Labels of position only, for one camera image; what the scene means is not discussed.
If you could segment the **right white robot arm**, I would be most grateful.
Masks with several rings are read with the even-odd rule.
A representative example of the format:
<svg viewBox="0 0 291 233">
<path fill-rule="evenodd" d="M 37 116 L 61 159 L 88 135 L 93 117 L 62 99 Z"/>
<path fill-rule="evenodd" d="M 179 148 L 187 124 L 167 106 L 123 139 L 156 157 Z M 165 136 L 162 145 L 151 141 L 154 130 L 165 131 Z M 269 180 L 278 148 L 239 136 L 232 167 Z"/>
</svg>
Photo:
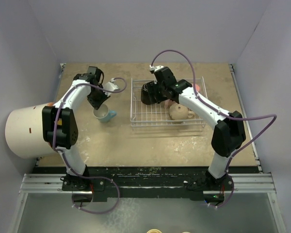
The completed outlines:
<svg viewBox="0 0 291 233">
<path fill-rule="evenodd" d="M 232 153 L 246 140 L 241 113 L 231 113 L 217 106 L 195 92 L 195 86 L 187 80 L 177 81 L 169 67 L 156 66 L 149 70 L 156 78 L 146 85 L 151 101 L 175 101 L 200 116 L 213 129 L 211 146 L 214 156 L 207 171 L 206 185 L 211 190 L 217 190 L 223 185 Z"/>
</svg>

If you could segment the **light blue ceramic mug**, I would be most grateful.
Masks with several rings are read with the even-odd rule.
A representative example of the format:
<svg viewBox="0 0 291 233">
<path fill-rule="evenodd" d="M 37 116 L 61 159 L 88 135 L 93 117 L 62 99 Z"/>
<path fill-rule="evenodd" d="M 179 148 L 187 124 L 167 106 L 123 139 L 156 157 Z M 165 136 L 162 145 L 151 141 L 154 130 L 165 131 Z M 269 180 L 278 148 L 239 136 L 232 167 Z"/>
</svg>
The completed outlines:
<svg viewBox="0 0 291 233">
<path fill-rule="evenodd" d="M 117 112 L 110 110 L 106 104 L 102 104 L 98 109 L 93 110 L 94 117 L 102 123 L 109 122 L 117 116 Z"/>
</svg>

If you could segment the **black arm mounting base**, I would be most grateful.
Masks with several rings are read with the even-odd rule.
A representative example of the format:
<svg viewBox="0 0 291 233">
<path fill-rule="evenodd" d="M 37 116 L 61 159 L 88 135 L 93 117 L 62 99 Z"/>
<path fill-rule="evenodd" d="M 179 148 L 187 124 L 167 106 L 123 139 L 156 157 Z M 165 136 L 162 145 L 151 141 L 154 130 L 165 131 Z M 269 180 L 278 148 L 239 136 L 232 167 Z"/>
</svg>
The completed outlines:
<svg viewBox="0 0 291 233">
<path fill-rule="evenodd" d="M 233 187 L 230 176 L 216 180 L 202 166 L 88 167 L 84 178 L 65 174 L 60 180 L 76 202 L 117 197 L 223 201 Z"/>
</svg>

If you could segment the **black hexagonal ceramic mug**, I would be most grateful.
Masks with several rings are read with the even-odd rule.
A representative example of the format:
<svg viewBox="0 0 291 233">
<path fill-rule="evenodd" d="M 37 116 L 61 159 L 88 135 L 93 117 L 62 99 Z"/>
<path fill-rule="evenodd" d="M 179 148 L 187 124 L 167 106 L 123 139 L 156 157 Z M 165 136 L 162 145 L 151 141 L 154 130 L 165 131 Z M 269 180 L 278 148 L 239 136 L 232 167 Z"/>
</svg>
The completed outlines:
<svg viewBox="0 0 291 233">
<path fill-rule="evenodd" d="M 152 105 L 157 103 L 157 84 L 155 81 L 145 83 L 141 89 L 141 102 L 145 105 Z"/>
</svg>

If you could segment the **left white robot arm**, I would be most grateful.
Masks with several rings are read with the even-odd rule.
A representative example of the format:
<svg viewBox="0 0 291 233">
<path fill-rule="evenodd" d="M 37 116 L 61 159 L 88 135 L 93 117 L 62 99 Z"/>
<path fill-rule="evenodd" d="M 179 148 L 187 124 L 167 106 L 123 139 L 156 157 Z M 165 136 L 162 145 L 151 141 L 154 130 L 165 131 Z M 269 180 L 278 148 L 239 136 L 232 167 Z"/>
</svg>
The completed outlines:
<svg viewBox="0 0 291 233">
<path fill-rule="evenodd" d="M 76 147 L 78 127 L 75 111 L 84 99 L 95 109 L 106 101 L 118 86 L 111 80 L 102 83 L 104 73 L 98 67 L 89 67 L 89 72 L 77 74 L 66 93 L 51 106 L 42 109 L 43 139 L 60 154 L 66 166 L 66 175 L 61 178 L 65 185 L 85 190 L 90 185 L 89 171 Z"/>
</svg>

